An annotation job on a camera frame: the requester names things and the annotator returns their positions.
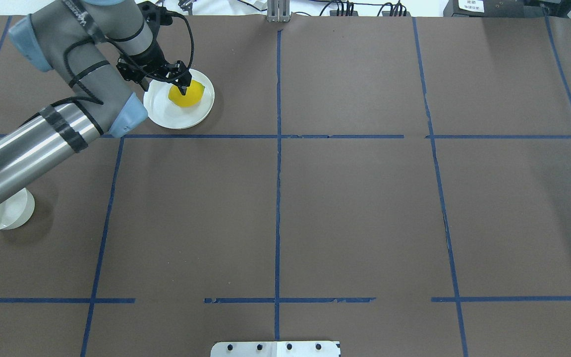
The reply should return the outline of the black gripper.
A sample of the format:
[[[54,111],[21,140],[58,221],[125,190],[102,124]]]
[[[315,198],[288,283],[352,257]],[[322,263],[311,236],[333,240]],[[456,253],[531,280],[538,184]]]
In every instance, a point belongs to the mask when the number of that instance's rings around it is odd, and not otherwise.
[[[135,56],[118,57],[117,69],[124,80],[133,81],[143,89],[149,91],[149,79],[176,84],[182,96],[185,96],[192,83],[192,74],[183,61],[170,63],[161,57],[154,57],[148,63],[138,63]]]

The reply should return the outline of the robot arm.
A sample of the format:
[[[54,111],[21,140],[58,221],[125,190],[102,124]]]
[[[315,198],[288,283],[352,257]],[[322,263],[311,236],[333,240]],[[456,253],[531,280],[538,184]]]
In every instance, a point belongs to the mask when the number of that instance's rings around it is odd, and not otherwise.
[[[128,83],[151,79],[185,94],[192,61],[170,62],[157,41],[185,14],[133,0],[55,0],[7,32],[41,72],[55,71],[72,93],[36,111],[0,139],[0,205],[104,135],[121,138],[149,113]]]

